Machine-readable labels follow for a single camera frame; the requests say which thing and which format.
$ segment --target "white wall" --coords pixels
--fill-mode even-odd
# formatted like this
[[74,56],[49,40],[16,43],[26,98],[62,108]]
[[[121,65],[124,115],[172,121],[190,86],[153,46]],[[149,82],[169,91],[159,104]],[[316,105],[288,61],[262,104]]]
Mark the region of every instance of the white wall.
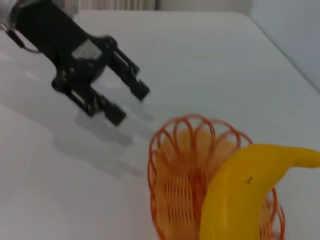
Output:
[[159,0],[160,10],[233,11],[248,14],[253,0]]
[[320,90],[320,0],[255,0],[251,17]]

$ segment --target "banana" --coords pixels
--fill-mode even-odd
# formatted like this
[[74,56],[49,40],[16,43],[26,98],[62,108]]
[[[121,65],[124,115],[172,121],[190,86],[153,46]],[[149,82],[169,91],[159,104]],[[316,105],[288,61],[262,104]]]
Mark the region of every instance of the banana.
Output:
[[291,167],[320,167],[320,153],[267,144],[234,153],[209,185],[199,240],[259,240],[263,201]]

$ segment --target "wire basket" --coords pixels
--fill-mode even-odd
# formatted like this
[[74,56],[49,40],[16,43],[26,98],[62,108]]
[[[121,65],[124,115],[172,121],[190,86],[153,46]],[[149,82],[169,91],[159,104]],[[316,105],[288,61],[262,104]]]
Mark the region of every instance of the wire basket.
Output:
[[[154,134],[147,177],[151,216],[161,240],[199,239],[209,184],[228,157],[247,144],[250,138],[230,124],[195,114],[169,120]],[[261,208],[261,240],[284,240],[284,222],[273,189]]]

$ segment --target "yellow banana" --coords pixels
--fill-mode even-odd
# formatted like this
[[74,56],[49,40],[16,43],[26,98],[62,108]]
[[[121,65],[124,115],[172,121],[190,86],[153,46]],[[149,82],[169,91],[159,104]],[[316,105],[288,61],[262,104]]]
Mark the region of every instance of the yellow banana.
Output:
[[320,167],[320,153],[266,144],[234,153],[205,196],[200,240],[259,240],[263,201],[290,167]]

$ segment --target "white table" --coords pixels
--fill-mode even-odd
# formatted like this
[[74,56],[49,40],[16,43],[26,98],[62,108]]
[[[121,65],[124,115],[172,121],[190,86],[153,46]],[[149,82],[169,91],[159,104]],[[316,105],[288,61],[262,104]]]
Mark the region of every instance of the white table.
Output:
[[[220,118],[256,143],[320,150],[320,95],[247,17],[236,13],[84,11],[115,37],[151,88],[144,106],[111,71],[95,84],[128,112],[119,129],[51,88],[55,68],[0,34],[2,240],[157,240],[148,142],[165,120]],[[288,240],[320,236],[320,170],[277,186]]]

